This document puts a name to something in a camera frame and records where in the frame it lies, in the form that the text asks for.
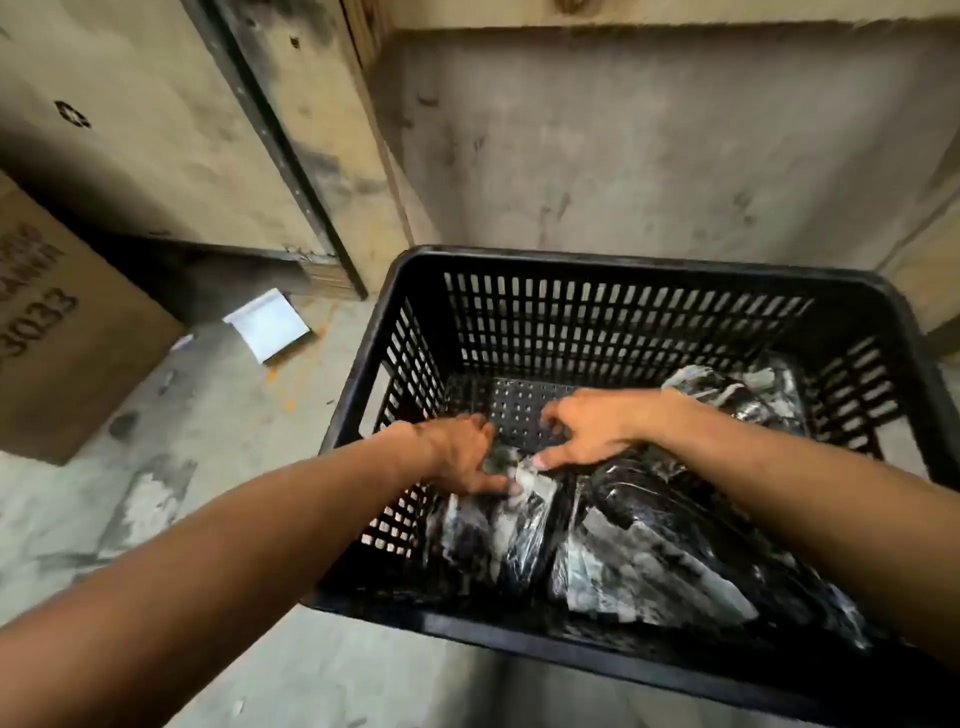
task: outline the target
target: hand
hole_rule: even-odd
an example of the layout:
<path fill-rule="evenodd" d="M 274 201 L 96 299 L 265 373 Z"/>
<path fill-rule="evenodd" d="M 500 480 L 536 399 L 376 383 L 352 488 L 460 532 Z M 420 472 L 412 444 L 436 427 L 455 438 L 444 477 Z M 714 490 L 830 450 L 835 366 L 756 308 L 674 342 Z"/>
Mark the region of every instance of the hand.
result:
<path fill-rule="evenodd" d="M 644 422 L 654 419 L 653 407 L 662 399 L 659 389 L 578 389 L 569 397 L 547 403 L 540 424 L 570 439 L 534 455 L 540 470 L 568 463 L 587 465 L 606 460 L 646 439 Z"/>
<path fill-rule="evenodd" d="M 437 485 L 461 496 L 507 490 L 505 475 L 481 470 L 496 434 L 496 427 L 483 415 L 457 415 L 413 427 L 430 445 L 433 464 L 427 477 Z"/>

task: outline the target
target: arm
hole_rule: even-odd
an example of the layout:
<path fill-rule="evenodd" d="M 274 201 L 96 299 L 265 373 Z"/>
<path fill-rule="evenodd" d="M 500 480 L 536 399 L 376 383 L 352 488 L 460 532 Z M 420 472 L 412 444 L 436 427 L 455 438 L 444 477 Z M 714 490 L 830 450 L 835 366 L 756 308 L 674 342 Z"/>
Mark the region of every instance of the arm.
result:
<path fill-rule="evenodd" d="M 547 404 L 546 469 L 652 442 L 727 494 L 911 642 L 960 669 L 960 494 L 865 455 L 748 425 L 676 390 Z"/>
<path fill-rule="evenodd" d="M 399 423 L 212 500 L 0 630 L 0 724 L 165 723 L 413 483 L 502 490 L 492 437 L 479 415 Z"/>

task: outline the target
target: cardboard box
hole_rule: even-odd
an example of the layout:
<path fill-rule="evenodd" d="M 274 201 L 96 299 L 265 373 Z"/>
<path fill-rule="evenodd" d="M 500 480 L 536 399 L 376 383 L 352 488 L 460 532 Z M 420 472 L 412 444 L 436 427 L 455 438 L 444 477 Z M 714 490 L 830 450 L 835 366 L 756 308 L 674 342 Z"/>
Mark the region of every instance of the cardboard box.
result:
<path fill-rule="evenodd" d="M 67 462 L 182 334 L 0 174 L 0 449 Z"/>

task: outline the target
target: concrete wall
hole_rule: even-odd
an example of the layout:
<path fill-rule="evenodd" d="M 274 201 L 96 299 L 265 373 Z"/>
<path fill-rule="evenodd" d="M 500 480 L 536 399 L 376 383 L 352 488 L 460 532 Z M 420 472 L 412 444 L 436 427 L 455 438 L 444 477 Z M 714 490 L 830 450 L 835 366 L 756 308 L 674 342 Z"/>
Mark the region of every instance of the concrete wall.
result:
<path fill-rule="evenodd" d="M 397 36 L 388 144 L 448 244 L 876 268 L 950 190 L 947 25 Z"/>

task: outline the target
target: black plastic crate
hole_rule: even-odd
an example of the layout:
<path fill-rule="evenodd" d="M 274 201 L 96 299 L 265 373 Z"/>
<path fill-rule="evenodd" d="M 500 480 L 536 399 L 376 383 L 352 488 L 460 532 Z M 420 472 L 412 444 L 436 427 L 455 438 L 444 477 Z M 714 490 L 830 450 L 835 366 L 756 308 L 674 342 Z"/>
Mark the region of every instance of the black plastic crate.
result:
<path fill-rule="evenodd" d="M 543 404 L 576 386 L 659 386 L 684 364 L 736 371 L 768 349 L 803 366 L 820 440 L 883 458 L 884 426 L 894 423 L 912 432 L 929 477 L 960 489 L 960 421 L 889 283 L 852 271 L 685 260 L 467 248 L 402 255 L 324 450 L 358 439 L 368 410 L 374 430 L 473 410 L 532 452 L 552 441 L 538 426 Z M 376 381 L 389 383 L 371 401 Z M 306 603 L 785 716 L 955 721 L 957 683 L 897 639 L 867 656 L 830 635 L 790 630 L 708 643 L 599 623 L 540 596 L 439 599 L 420 552 L 434 497 L 416 486 L 386 509 Z"/>

